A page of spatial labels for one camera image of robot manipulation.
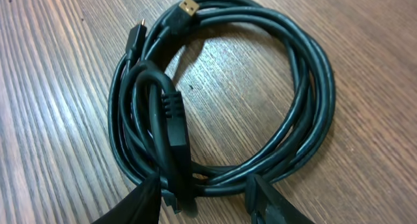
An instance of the black cable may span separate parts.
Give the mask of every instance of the black cable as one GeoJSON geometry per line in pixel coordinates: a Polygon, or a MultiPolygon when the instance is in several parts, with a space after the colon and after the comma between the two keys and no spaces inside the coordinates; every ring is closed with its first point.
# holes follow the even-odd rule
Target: black cable
{"type": "Polygon", "coordinates": [[[324,141],[336,101],[332,69],[320,45],[287,16],[252,0],[185,0],[164,12],[145,34],[144,25],[131,30],[109,94],[111,148],[133,183],[160,173],[163,194],[175,194],[182,204],[197,196],[233,195],[244,191],[248,174],[257,173],[271,183],[291,175],[324,141]],[[241,165],[205,167],[186,161],[190,159],[182,98],[153,61],[179,38],[231,22],[252,23],[283,42],[295,97],[282,125],[258,153],[241,165]],[[181,127],[185,132],[177,131],[181,127]],[[175,139],[176,135],[184,138],[175,139]],[[175,140],[181,150],[173,145],[175,140]],[[191,173],[208,178],[191,178],[191,173]]]}

